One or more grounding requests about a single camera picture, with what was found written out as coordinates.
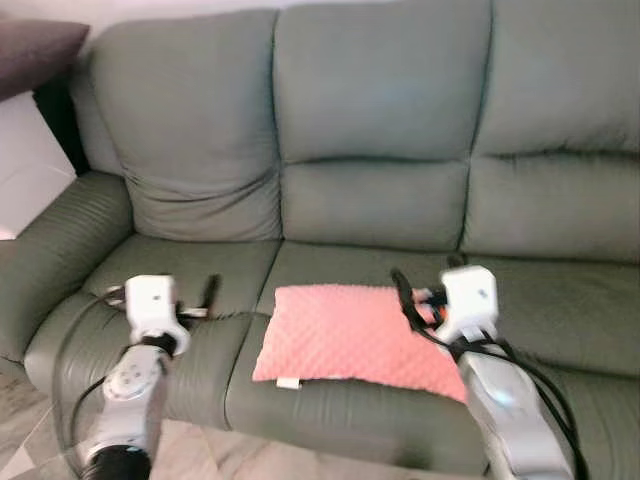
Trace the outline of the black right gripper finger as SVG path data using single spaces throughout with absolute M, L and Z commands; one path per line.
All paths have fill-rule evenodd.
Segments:
M 410 329 L 412 332 L 422 332 L 425 329 L 425 319 L 420 314 L 419 302 L 413 296 L 410 280 L 397 268 L 390 270 L 390 279 L 393 280 L 394 288 L 396 288 L 399 310 L 406 317 Z

